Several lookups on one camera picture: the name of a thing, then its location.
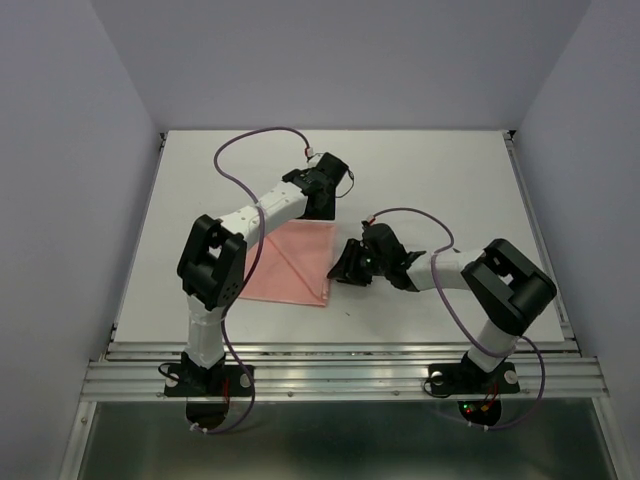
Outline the pink satin napkin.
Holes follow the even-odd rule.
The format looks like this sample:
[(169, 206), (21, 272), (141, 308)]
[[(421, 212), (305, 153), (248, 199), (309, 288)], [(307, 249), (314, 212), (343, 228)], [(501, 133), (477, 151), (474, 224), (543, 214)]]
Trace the pink satin napkin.
[(257, 269), (240, 297), (325, 307), (335, 235), (335, 224), (306, 220), (289, 221), (269, 233)]

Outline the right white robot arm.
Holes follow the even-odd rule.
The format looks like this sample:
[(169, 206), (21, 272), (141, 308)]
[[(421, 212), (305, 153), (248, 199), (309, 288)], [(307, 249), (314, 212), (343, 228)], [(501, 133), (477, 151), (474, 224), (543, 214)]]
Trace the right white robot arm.
[(553, 281), (506, 239), (469, 252), (408, 251), (387, 224), (364, 225), (360, 238), (347, 241), (327, 277), (359, 287), (383, 277), (406, 292), (473, 294), (486, 323), (478, 336), (467, 337), (471, 346), (458, 363), (431, 367), (431, 392), (436, 396), (479, 394), (494, 385), (518, 391), (500, 369), (557, 295)]

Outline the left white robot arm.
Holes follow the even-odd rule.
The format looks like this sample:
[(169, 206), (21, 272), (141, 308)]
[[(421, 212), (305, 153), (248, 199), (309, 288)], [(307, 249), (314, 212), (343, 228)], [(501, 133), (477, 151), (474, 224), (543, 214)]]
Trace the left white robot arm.
[(325, 153), (315, 165), (285, 174), (250, 205), (195, 220), (177, 266), (189, 327), (180, 363), (170, 373), (176, 385), (167, 389), (169, 395), (217, 396), (239, 371), (225, 367), (221, 323), (245, 285), (249, 250), (291, 220), (333, 220), (336, 189), (348, 171), (342, 160)]

